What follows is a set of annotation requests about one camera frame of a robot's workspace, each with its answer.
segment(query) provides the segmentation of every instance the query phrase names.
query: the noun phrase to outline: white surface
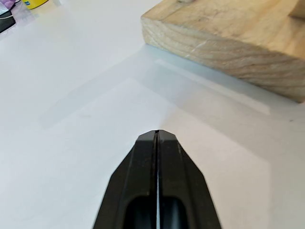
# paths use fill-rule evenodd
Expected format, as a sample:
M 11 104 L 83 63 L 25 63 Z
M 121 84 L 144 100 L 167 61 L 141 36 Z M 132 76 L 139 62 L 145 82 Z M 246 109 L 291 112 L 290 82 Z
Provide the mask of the white surface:
M 203 171 L 223 229 L 304 227 L 304 105 L 145 46 L 156 2 L 49 1 L 2 35 L 1 229 L 90 229 L 152 129 Z

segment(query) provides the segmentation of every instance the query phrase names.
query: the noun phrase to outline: purple object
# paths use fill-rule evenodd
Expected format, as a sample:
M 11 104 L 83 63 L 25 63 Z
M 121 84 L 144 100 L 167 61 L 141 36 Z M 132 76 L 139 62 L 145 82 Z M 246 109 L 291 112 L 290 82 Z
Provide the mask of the purple object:
M 2 2 L 3 5 L 5 5 L 6 8 L 8 8 L 9 10 L 13 7 L 13 5 L 15 4 L 15 0 L 0 0 L 0 2 Z

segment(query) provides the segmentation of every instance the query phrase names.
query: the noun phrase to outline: wood grain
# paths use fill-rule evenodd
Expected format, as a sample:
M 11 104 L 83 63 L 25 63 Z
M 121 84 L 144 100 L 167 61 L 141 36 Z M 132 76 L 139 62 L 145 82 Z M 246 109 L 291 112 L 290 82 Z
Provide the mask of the wood grain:
M 296 1 L 163 0 L 142 16 L 145 42 L 299 102 L 305 22 Z
M 295 8 L 291 11 L 290 16 L 305 19 L 305 0 L 299 0 Z

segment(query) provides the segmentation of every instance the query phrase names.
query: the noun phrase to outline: cable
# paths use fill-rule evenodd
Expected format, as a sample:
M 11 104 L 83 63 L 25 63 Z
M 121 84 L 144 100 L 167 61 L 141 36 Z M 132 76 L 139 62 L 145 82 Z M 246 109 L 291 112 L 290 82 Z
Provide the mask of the cable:
M 5 17 L 5 18 L 0 18 L 0 20 L 1 19 L 7 19 L 7 18 L 12 18 L 13 17 L 13 15 L 10 15 L 10 16 L 8 16 L 8 17 Z

